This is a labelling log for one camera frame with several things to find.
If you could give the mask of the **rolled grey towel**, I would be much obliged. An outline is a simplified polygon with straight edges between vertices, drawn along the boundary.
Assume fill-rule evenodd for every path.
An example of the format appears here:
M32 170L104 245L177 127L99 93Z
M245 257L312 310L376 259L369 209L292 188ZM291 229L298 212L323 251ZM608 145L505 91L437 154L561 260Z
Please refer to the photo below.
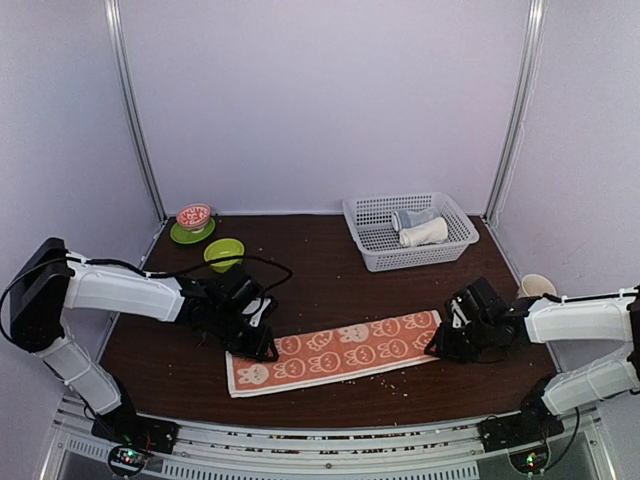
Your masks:
M420 211L394 210L391 213L391 225L396 232L400 232L428 223L440 216L440 211L435 207L428 207Z

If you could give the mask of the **white towel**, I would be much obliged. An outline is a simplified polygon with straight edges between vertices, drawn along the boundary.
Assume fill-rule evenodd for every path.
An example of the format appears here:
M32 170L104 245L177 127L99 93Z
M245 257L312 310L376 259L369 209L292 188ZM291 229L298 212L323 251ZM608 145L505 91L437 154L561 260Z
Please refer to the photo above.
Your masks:
M404 248L423 244L442 243L448 238L448 225L442 217L399 232L399 243Z

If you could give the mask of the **left aluminium post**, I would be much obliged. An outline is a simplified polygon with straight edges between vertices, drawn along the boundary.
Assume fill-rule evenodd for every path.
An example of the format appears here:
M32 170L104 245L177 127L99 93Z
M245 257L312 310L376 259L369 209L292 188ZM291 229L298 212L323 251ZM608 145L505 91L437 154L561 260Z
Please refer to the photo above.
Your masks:
M151 200L157 220L164 223L168 219L161 199L159 186L151 165L147 142L144 136L141 117L136 101L131 69L128 61L126 41L121 17L121 5L117 0L104 2L107 28L115 56L120 89L124 102L126 122L132 139L137 163L143 183Z

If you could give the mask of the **green plate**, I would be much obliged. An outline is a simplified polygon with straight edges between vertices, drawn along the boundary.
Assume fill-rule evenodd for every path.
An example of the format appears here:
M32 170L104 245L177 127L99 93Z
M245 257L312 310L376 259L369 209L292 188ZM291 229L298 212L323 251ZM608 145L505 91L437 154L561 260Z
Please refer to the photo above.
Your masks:
M208 223L199 231L190 231L175 223L170 230L170 238L179 245L193 245L210 237L216 228L216 222L210 218Z

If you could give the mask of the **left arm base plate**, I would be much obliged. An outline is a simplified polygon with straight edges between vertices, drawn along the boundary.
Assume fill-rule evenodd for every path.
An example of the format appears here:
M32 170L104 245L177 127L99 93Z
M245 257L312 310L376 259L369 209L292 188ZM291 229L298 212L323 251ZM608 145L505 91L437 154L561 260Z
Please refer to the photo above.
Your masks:
M139 417L132 429L116 433L103 420L96 419L91 434L125 446L133 446L149 453L171 454L177 440L179 426L175 422Z

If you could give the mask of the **aluminium post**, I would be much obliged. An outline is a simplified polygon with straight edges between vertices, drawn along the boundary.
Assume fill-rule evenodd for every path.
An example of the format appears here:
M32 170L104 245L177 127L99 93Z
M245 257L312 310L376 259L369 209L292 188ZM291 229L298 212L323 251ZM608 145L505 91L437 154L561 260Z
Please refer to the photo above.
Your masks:
M117 0L104 2L107 28L115 56L120 89L124 102L126 122L132 139L137 163L143 183L151 200L157 220L164 223L168 219L161 199L159 186L151 165L147 142L144 136L141 117L136 101L131 69L128 61L126 41L121 17L121 5Z
M486 223L492 228L496 228L499 223L499 215L504 209L515 173L517 156L524 135L524 119L533 95L539 65L547 4L548 2L543 0L529 2L516 90L496 176L484 215Z

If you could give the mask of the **orange patterned towel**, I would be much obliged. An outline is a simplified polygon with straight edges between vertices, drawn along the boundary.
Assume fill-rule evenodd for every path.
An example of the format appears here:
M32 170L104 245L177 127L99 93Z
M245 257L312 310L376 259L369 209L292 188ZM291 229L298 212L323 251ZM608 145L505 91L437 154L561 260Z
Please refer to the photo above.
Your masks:
M250 398L352 381L434 360L424 353L440 326L435 310L277 338L279 358L226 356L228 393Z

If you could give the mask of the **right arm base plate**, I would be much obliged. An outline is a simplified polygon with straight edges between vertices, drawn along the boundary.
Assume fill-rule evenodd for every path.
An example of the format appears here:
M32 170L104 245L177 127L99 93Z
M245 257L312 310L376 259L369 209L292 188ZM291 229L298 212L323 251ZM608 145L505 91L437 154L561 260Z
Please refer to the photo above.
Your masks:
M477 428L486 453L540 442L564 432L562 421L556 417L538 421L522 413L490 416L479 422Z

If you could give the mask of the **right aluminium post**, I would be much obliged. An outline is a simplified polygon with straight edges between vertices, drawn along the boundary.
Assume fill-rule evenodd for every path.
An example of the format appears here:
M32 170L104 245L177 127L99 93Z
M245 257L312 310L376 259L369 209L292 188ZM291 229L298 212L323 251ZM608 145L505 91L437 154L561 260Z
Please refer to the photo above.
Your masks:
M517 156L524 135L524 119L533 95L539 65L547 4L548 2L543 0L529 2L516 90L496 176L484 215L486 223L492 228L496 228L499 223L499 215L504 209L515 173Z

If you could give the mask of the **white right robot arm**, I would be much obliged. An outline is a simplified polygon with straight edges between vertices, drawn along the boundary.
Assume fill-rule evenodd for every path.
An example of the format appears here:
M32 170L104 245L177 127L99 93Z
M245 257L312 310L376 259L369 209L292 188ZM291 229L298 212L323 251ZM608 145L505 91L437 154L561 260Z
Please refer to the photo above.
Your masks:
M523 399L512 430L535 440L551 420L596 400L639 391L639 290L568 297L521 297L506 303L484 277L456 292L424 352L461 364L515 344L615 341L620 348L580 368L539 381Z

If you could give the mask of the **white plastic basket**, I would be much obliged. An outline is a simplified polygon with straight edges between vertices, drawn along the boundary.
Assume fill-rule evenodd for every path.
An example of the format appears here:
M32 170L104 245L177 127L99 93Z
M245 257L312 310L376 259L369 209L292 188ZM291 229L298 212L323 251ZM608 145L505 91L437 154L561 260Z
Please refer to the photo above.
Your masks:
M479 233L444 193L346 199L343 214L370 272L453 262Z

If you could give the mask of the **aluminium front rail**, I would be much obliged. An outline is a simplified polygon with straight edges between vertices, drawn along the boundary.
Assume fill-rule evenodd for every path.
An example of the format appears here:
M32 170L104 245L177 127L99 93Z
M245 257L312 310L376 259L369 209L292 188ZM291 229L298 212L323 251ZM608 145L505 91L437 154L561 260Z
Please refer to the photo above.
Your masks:
M616 479L599 415L564 417L564 432L486 453L481 418L348 429L277 429L181 421L171 454L153 453L141 479Z

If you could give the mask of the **red patterned bowl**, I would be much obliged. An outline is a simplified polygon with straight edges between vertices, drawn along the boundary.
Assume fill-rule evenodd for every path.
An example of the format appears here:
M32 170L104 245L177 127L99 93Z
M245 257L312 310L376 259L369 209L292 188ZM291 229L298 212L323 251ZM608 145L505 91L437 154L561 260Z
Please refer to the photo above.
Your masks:
M190 231L201 230L211 218L211 207L207 204L191 204L176 216L179 225Z

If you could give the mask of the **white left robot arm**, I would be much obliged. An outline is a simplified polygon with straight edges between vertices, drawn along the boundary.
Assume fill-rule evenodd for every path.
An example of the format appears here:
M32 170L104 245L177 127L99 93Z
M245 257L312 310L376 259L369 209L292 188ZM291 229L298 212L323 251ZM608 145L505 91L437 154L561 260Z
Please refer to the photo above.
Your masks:
M195 279L190 270L149 272L117 259L87 258L50 237L1 302L9 307L5 338L41 359L123 444L143 436L143 421L123 383L73 334L76 323L135 315L204 332L243 359L279 357L267 323L276 301L239 263L216 278Z

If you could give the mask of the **green bowl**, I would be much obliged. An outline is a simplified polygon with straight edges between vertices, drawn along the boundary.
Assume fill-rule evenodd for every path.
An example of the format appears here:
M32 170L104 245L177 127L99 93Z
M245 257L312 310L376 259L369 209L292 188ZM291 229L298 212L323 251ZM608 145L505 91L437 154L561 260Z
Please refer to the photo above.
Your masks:
M210 243L203 252L203 258L210 268L219 274L241 264L245 253L244 244L235 238L221 238Z

